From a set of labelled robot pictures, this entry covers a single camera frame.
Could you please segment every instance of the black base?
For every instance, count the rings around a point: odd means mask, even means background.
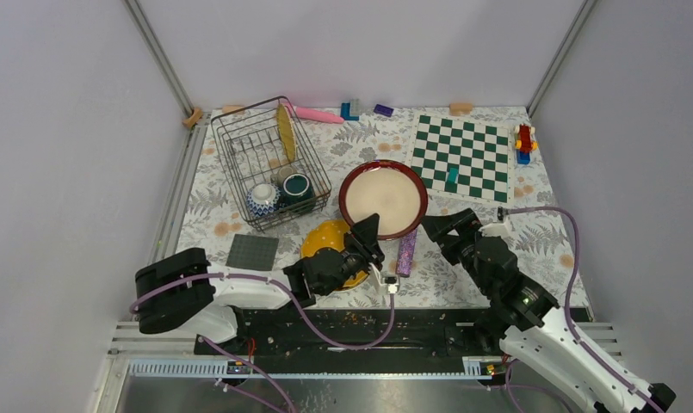
[[[474,323],[482,309],[397,310],[389,337],[369,351],[331,351],[294,308],[243,311],[248,336],[255,338],[257,365],[268,373],[463,373],[462,356],[494,355],[474,339]],[[345,344],[373,341],[384,331],[389,310],[308,310],[313,324],[331,339]],[[590,321],[585,308],[573,308],[577,322]],[[246,345],[240,349],[246,353]],[[204,342],[194,354],[217,355]]]

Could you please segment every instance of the dark green cup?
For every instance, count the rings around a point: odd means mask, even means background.
[[[303,215],[316,207],[315,193],[311,180],[303,174],[292,174],[282,183],[282,192],[290,211]]]

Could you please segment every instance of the dark blue block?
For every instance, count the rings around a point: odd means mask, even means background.
[[[384,105],[376,105],[374,106],[374,113],[375,114],[383,114],[387,118],[391,118],[392,114],[394,113],[394,109],[384,106]]]
[[[516,149],[516,162],[521,165],[528,165],[531,162],[531,155],[528,153],[523,153]]]
[[[351,103],[341,103],[341,117],[343,120],[359,120],[358,116],[351,116]]]

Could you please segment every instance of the red toy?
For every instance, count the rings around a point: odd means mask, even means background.
[[[528,125],[521,125],[516,126],[515,132],[517,162],[525,165],[531,160],[529,153],[539,147],[539,144],[531,139],[531,135],[536,132],[536,128]]]

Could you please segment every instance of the purple block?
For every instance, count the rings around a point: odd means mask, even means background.
[[[384,105],[376,105],[374,106],[374,113],[375,114],[383,114],[387,118],[391,118],[392,114],[394,113],[394,109],[384,106]]]
[[[417,243],[417,228],[402,237],[399,241],[399,253],[397,256],[397,275],[409,277],[414,257],[414,247]]]

